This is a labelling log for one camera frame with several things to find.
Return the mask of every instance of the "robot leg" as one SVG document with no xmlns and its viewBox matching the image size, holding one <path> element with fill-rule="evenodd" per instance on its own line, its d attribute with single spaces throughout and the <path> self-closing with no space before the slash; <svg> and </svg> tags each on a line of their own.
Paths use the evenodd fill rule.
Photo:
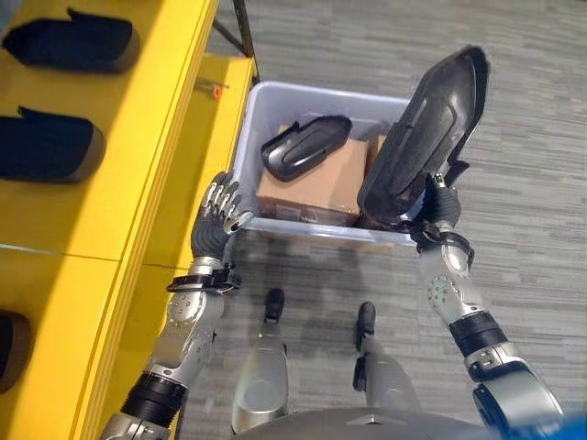
<svg viewBox="0 0 587 440">
<path fill-rule="evenodd" d="M 283 292 L 267 295 L 265 319 L 243 369 L 232 406 L 235 434 L 287 414 L 287 363 L 279 328 Z"/>
<path fill-rule="evenodd" d="M 365 391 L 367 406 L 388 410 L 422 411 L 412 381 L 400 363 L 385 354 L 374 336 L 375 307 L 364 303 L 359 309 L 356 338 L 361 356 L 357 359 L 353 386 Z"/>
</svg>

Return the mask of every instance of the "white plastic bin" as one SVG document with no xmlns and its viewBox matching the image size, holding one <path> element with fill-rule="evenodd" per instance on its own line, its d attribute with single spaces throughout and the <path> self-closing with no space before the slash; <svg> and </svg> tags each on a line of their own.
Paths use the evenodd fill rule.
<svg viewBox="0 0 587 440">
<path fill-rule="evenodd" d="M 263 173 L 260 146 L 273 138 L 279 127 L 300 124 L 323 115 L 344 115 L 352 120 L 350 137 L 366 139 L 387 133 L 408 100 L 365 93 L 308 87 L 285 82 L 261 82 L 250 93 L 245 121 L 235 156 L 235 178 L 240 180 L 243 205 L 257 212 L 256 192 Z M 374 244 L 413 245 L 410 237 L 354 227 L 315 225 L 256 217 L 248 229 L 279 234 L 332 237 Z"/>
</svg>

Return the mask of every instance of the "yellow shelf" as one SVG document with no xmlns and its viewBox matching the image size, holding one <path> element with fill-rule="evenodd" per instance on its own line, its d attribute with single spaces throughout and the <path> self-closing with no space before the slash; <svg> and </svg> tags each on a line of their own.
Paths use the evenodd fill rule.
<svg viewBox="0 0 587 440">
<path fill-rule="evenodd" d="M 0 394 L 0 438 L 67 439 L 93 359 L 116 263 L 0 249 L 0 309 L 26 316 L 34 346 Z"/>
<path fill-rule="evenodd" d="M 95 176 L 76 185 L 0 181 L 0 243 L 121 260 L 134 224 L 152 215 L 169 169 L 216 0 L 29 0 L 10 24 L 66 17 L 71 6 L 132 21 L 141 53 L 120 75 L 25 67 L 0 51 L 0 115 L 19 105 L 87 117 L 106 136 Z"/>
<path fill-rule="evenodd" d="M 101 425 L 118 411 L 147 362 L 165 318 L 165 287 L 189 266 L 184 260 L 191 260 L 195 211 L 210 180 L 230 167 L 253 66 L 253 60 L 208 54 L 202 61 L 198 77 L 228 88 L 219 100 L 198 90 L 192 95 L 120 338 Z"/>
<path fill-rule="evenodd" d="M 0 217 L 0 308 L 25 315 L 35 342 L 22 380 L 0 395 L 7 440 L 97 436 L 217 0 L 29 0 L 11 26 L 64 17 L 67 6 L 130 19 L 142 48 L 122 75 L 30 69 L 0 51 L 0 114 L 24 105 L 84 116 L 107 139 L 88 181 L 0 181 L 0 203 L 10 206 Z"/>
<path fill-rule="evenodd" d="M 198 78 L 226 87 L 219 100 L 194 90 L 145 251 L 145 264 L 189 268 L 190 234 L 198 205 L 214 176 L 230 168 L 254 65 L 252 59 L 205 54 Z"/>
</svg>

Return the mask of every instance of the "brown cardboard box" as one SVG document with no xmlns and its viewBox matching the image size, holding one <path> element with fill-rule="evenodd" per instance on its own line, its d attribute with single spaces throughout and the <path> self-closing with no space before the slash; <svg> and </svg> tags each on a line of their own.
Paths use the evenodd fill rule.
<svg viewBox="0 0 587 440">
<path fill-rule="evenodd" d="M 263 171 L 257 198 L 263 217 L 333 226 L 359 218 L 357 194 L 363 183 L 367 142 L 349 139 L 317 167 L 293 181 Z"/>
<path fill-rule="evenodd" d="M 372 141 L 375 145 L 371 145 L 367 153 L 367 166 L 365 167 L 365 176 L 367 176 L 369 170 L 373 166 L 373 163 L 375 163 L 377 155 L 381 151 L 383 142 L 385 142 L 386 138 L 387 135 L 379 135 Z"/>
</svg>

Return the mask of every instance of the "robotic hand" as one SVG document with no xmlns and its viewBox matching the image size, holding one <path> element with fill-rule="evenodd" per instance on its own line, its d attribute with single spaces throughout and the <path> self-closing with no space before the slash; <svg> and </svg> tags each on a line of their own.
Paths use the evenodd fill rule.
<svg viewBox="0 0 587 440">
<path fill-rule="evenodd" d="M 480 383 L 473 399 L 485 424 L 498 428 L 506 438 L 547 434 L 561 423 L 562 410 L 482 306 L 482 297 L 469 279 L 473 249 L 454 232 L 459 216 L 455 190 L 447 187 L 442 174 L 431 176 L 412 233 L 428 302 L 449 328 L 469 375 Z"/>
<path fill-rule="evenodd" d="M 167 323 L 120 412 L 102 440 L 165 440 L 189 387 L 205 365 L 224 311 L 223 293 L 238 288 L 234 266 L 223 263 L 228 240 L 252 219 L 240 212 L 238 182 L 219 173 L 208 189 L 192 230 L 194 260 L 167 288 Z"/>
</svg>

